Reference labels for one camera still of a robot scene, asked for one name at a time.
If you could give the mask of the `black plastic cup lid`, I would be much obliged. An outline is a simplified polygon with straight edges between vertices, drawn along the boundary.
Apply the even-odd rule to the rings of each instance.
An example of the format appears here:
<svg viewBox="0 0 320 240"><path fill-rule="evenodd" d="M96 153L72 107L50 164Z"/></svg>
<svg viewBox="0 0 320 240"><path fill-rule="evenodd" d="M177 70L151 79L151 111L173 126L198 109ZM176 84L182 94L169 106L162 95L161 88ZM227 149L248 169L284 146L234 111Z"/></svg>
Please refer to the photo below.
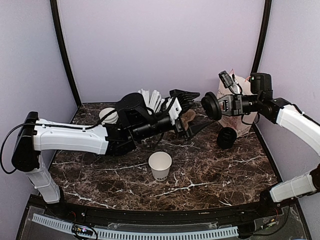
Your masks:
<svg viewBox="0 0 320 240"><path fill-rule="evenodd" d="M222 118L222 110L217 97L211 91L206 92L201 99L201 105L206 115L214 121L219 121Z"/></svg>

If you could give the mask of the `white paper coffee cup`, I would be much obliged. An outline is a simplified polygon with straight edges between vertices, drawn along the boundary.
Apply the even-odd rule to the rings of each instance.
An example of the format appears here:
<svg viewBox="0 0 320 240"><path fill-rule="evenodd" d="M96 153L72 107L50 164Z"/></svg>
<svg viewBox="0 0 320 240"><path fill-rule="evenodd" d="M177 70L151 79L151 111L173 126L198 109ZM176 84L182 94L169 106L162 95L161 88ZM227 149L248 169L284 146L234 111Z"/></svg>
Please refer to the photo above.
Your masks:
<svg viewBox="0 0 320 240"><path fill-rule="evenodd" d="M162 182L166 180L169 175L172 157L166 152L158 151L149 157L148 164L154 179L158 182Z"/></svg>

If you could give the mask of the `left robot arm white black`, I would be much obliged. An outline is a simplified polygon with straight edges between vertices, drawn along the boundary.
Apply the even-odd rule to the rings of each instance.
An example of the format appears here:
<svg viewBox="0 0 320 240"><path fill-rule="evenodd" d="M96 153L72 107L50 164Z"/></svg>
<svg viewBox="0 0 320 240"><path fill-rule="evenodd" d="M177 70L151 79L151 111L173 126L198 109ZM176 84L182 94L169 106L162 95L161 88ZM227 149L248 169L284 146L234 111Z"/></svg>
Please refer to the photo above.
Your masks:
<svg viewBox="0 0 320 240"><path fill-rule="evenodd" d="M97 155L123 156L147 138L174 131L185 140L192 139L206 127L200 124L184 127L182 115L199 96L197 92L171 90L169 97L152 109L141 92L133 92L116 102L113 109L93 125L77 125L39 118L36 111L28 113L18 126L12 165L24 172L43 200L60 218L67 218L70 206L64 202L63 191L46 168L41 152L64 150Z"/></svg>

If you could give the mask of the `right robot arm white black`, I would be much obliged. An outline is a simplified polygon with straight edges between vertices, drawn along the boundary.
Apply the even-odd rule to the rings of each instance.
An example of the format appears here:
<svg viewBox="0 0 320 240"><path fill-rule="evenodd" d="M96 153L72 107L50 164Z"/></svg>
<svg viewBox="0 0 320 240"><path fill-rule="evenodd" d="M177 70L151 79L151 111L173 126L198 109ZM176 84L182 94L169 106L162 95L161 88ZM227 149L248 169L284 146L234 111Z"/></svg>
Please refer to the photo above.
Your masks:
<svg viewBox="0 0 320 240"><path fill-rule="evenodd" d="M320 154L320 125L307 117L297 105L283 98L260 99L253 95L225 95L217 100L218 112L228 117L258 113L275 125L297 136L317 155ZM255 213L266 217L275 203L313 195L320 191L320 167L276 184L268 191L268 197L255 205Z"/></svg>

